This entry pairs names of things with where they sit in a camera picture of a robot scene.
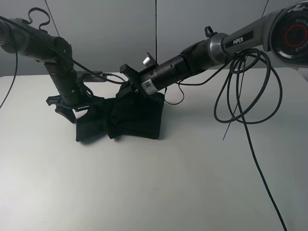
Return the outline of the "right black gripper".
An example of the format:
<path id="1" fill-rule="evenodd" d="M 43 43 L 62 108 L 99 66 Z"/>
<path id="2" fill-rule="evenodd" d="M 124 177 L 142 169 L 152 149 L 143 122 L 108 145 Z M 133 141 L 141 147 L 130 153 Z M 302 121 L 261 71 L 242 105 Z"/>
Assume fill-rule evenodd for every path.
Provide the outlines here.
<path id="1" fill-rule="evenodd" d="M 159 99 L 159 97 L 154 93 L 148 95 L 141 86 L 141 76 L 143 72 L 148 73 L 158 67 L 158 64 L 151 65 L 138 72 L 135 69 L 131 68 L 127 64 L 124 64 L 120 67 L 120 73 L 124 74 L 128 78 L 128 83 L 120 87 L 119 92 L 116 94 L 117 99 L 122 99 L 130 94 L 140 94 L 144 98 L 148 99 Z"/>

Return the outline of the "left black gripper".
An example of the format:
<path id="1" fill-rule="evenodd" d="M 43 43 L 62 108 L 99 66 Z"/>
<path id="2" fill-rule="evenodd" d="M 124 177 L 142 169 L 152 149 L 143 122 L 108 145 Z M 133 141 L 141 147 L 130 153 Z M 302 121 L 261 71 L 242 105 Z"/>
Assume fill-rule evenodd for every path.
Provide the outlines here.
<path id="1" fill-rule="evenodd" d="M 77 105 L 67 105 L 64 103 L 63 99 L 60 95 L 58 96 L 50 96 L 46 99 L 46 103 L 48 106 L 56 105 L 55 112 L 62 115 L 72 124 L 75 123 L 75 112 L 80 112 L 89 109 L 92 106 L 91 102 L 79 103 Z"/>

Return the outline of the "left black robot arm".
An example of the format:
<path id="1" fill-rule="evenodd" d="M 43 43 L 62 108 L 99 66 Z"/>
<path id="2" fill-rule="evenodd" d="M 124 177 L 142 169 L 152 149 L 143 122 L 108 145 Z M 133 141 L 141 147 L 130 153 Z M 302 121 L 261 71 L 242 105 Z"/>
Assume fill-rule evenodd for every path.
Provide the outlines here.
<path id="1" fill-rule="evenodd" d="M 7 53 L 32 58 L 43 63 L 57 91 L 46 103 L 73 124 L 83 124 L 75 112 L 87 110 L 90 98 L 83 84 L 86 72 L 77 72 L 72 60 L 72 47 L 61 37 L 53 37 L 41 28 L 30 26 L 32 20 L 0 19 L 0 46 Z"/>

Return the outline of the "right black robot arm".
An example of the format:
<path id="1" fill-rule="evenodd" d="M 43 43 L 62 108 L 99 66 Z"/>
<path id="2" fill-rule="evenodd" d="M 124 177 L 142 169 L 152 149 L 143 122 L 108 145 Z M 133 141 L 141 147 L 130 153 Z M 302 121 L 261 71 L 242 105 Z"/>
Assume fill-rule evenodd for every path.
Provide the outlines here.
<path id="1" fill-rule="evenodd" d="M 120 73 L 128 77 L 129 82 L 120 88 L 116 97 L 134 92 L 151 96 L 179 80 L 226 64 L 233 56 L 257 46 L 271 51 L 286 65 L 307 67 L 308 2 L 304 0 L 272 12 L 230 35 L 213 32 L 209 26 L 205 34 L 206 40 L 191 45 L 162 64 L 157 64 L 149 55 L 144 60 L 146 68 L 140 72 L 122 65 Z"/>

